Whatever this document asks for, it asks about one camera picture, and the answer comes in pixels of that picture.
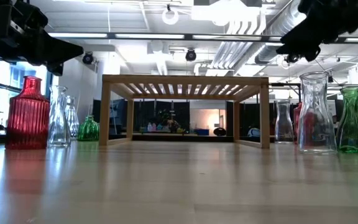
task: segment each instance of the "window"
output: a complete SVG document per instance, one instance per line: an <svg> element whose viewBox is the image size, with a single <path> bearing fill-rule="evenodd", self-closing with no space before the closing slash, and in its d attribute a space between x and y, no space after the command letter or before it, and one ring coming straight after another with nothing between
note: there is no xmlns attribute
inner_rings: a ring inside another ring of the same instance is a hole
<svg viewBox="0 0 358 224"><path fill-rule="evenodd" d="M46 94L48 71L45 66L33 66L27 62L13 65L0 61L0 124L5 127L9 115L9 99L20 93L25 76L42 79L41 94Z"/></svg>

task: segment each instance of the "ceiling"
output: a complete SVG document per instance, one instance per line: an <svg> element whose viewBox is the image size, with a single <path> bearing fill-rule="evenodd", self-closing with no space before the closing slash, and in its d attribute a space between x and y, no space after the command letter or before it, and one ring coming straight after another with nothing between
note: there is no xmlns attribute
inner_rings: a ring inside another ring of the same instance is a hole
<svg viewBox="0 0 358 224"><path fill-rule="evenodd" d="M269 21L281 10L288 0L276 0L275 7L266 10L266 20ZM211 21L195 21L190 12L193 0L173 3L172 8L178 9L179 20L174 25L168 25L162 20L162 11L166 5L138 4L102 4L78 1L31 0L31 4L39 7L48 17L48 32L154 32L154 33L194 33L194 34L223 34L228 26L216 26ZM124 59L121 73L150 74L157 70L157 64L147 54L146 40L70 40L76 44L113 45ZM171 56L166 58L168 74L193 74L197 63L210 63L221 46L221 42L196 41L165 41ZM193 48L197 53L195 62L187 62L187 49ZM331 69L339 81L346 81L347 69L358 62L358 45L322 45L322 51L316 62L299 62L289 69L277 65L277 60L269 66L261 67L263 73L240 75L265 75L274 77L271 81L284 81L289 77L295 79L305 72Z"/></svg>

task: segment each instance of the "red ribbed vase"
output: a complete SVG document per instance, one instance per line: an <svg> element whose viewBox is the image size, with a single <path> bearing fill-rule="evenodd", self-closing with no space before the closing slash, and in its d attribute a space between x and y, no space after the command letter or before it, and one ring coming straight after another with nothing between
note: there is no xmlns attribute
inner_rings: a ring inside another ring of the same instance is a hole
<svg viewBox="0 0 358 224"><path fill-rule="evenodd" d="M6 149L46 149L50 103L41 94L41 81L24 77L23 90L10 99Z"/></svg>

